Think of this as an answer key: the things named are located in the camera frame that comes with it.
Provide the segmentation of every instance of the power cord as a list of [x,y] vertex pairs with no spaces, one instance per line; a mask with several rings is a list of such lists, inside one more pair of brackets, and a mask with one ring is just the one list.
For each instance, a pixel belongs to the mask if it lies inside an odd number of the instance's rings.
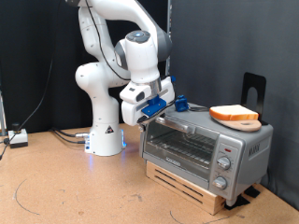
[[75,134],[72,134],[72,133],[64,133],[63,131],[61,131],[61,130],[59,130],[59,129],[57,129],[57,128],[54,128],[54,127],[52,127],[52,128],[50,129],[50,131],[54,131],[54,132],[57,132],[57,133],[61,133],[61,134],[65,135],[65,136],[67,136],[67,137],[76,137]]
[[[56,52],[56,35],[57,35],[57,28],[58,28],[58,15],[59,15],[59,10],[60,10],[60,6],[61,6],[61,3],[63,2],[63,0],[60,0],[59,1],[59,4],[58,4],[58,8],[57,8],[57,14],[56,14],[56,27],[55,27],[55,34],[54,34],[54,51],[52,53],[52,56],[51,56],[51,61],[50,61],[50,70],[49,70],[49,73],[48,73],[48,79],[47,79],[47,83],[46,83],[46,88],[44,90],[44,93],[43,93],[43,96],[37,106],[37,108],[34,110],[34,112],[32,112],[32,114],[26,119],[26,121],[20,126],[20,128],[18,129],[18,132],[21,130],[21,128],[24,126],[24,124],[34,115],[34,113],[38,110],[38,108],[41,106],[41,104],[43,103],[44,99],[45,99],[45,96],[46,96],[46,93],[47,93],[47,89],[48,89],[48,86],[49,86],[49,82],[50,82],[50,73],[52,71],[52,66],[53,66],[53,58],[54,58],[54,55],[55,55],[55,52]],[[10,144],[10,142],[12,141],[12,139],[14,139],[14,137],[16,136],[16,133],[8,140],[7,142],[7,145],[4,147],[4,150],[2,152],[2,154],[0,155],[0,160],[2,160],[3,158],[3,155],[4,153],[6,152],[7,150],[7,146]]]
[[5,145],[7,145],[7,144],[9,143],[9,138],[5,138],[5,139],[3,140],[3,143],[4,143]]
[[131,80],[130,78],[123,78],[123,77],[121,77],[119,74],[117,74],[117,72],[114,71],[114,69],[113,69],[113,68],[110,66],[110,64],[108,63],[107,58],[106,58],[106,56],[105,56],[105,54],[104,54],[104,52],[103,52],[103,49],[102,49],[101,36],[100,36],[99,30],[98,30],[98,28],[97,28],[97,26],[96,26],[96,24],[95,24],[95,21],[94,21],[93,14],[92,14],[92,12],[91,12],[90,6],[88,5],[87,0],[85,0],[85,2],[86,2],[86,5],[87,5],[87,9],[90,11],[90,14],[91,14],[91,17],[92,17],[93,24],[94,24],[94,26],[95,26],[97,35],[99,36],[100,50],[101,50],[101,52],[102,52],[102,54],[103,54],[103,57],[104,57],[104,59],[105,59],[107,65],[108,65],[109,68],[113,71],[113,73],[114,73],[115,75],[117,75],[120,79],[125,80],[125,81],[130,81],[130,80]]
[[73,142],[73,141],[70,141],[66,138],[63,138],[61,135],[59,135],[56,131],[52,130],[54,133],[57,134],[57,136],[59,136],[61,139],[65,140],[66,142],[69,142],[69,143],[74,143],[74,144],[85,144],[85,141],[77,141],[77,142]]

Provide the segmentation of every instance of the robotic arm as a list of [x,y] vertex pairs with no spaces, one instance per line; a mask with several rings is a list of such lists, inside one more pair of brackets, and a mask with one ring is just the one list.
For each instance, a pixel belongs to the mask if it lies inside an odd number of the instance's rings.
[[131,32],[115,48],[117,64],[131,73],[131,82],[121,92],[121,111],[127,124],[134,126],[151,118],[174,100],[170,77],[161,81],[157,68],[158,62],[169,57],[172,42],[138,1],[66,1],[73,6],[93,7],[107,20],[135,22],[142,29]]
[[[121,152],[118,102],[108,88],[125,85],[121,92],[123,120],[136,125],[155,117],[175,94],[170,77],[160,80],[158,62],[171,51],[169,36],[136,0],[65,0],[78,12],[85,49],[99,63],[78,68],[76,81],[93,104],[93,126],[85,151],[100,156]],[[113,48],[105,19],[135,22],[143,31],[131,32]]]

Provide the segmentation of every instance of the blue gripper attachment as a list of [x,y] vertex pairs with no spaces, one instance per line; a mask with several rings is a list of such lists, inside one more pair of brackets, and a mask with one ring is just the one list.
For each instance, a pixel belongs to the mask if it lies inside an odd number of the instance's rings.
[[166,106],[166,101],[161,99],[159,95],[157,95],[155,98],[148,100],[148,104],[149,105],[143,108],[141,111],[147,116],[151,117]]
[[182,112],[189,109],[187,98],[184,95],[178,96],[175,101],[177,112]]

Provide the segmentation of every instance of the scratch mark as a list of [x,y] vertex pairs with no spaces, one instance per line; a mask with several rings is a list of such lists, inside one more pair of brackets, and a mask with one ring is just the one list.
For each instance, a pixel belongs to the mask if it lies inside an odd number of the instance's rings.
[[19,184],[18,188],[16,189],[16,192],[15,192],[15,198],[16,198],[16,201],[17,201],[17,203],[19,204],[19,206],[20,206],[22,209],[26,210],[27,212],[30,212],[30,213],[39,215],[38,213],[32,212],[32,211],[28,210],[27,208],[23,207],[23,206],[19,203],[19,201],[18,201],[18,190],[19,190],[20,186],[21,186],[26,180],[27,180],[27,179],[23,180],[23,181]]
[[229,217],[223,217],[221,219],[218,219],[218,220],[214,220],[214,221],[210,221],[210,222],[206,222],[204,224],[208,224],[208,223],[212,223],[212,222],[217,222],[217,221],[220,221],[220,220],[223,220],[223,219],[226,219],[226,218],[229,218]]
[[245,218],[244,216],[242,216],[242,215],[236,215],[237,217],[241,217],[241,218]]
[[174,216],[172,216],[171,211],[170,211],[170,216],[171,216],[171,218],[173,218],[177,223],[179,223],[179,224],[183,224],[182,222],[177,221],[177,220],[174,218]]
[[140,202],[142,202],[142,197],[141,197],[140,194],[133,194],[133,195],[131,195],[131,197],[137,197],[138,200],[139,200]]

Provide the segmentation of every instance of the control panel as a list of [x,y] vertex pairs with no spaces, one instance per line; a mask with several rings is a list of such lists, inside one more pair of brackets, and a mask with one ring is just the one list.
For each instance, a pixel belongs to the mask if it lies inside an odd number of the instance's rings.
[[212,171],[211,189],[214,193],[230,198],[232,195],[232,184],[235,180],[236,161],[238,149],[224,143],[219,144],[217,154],[214,158],[215,165]]

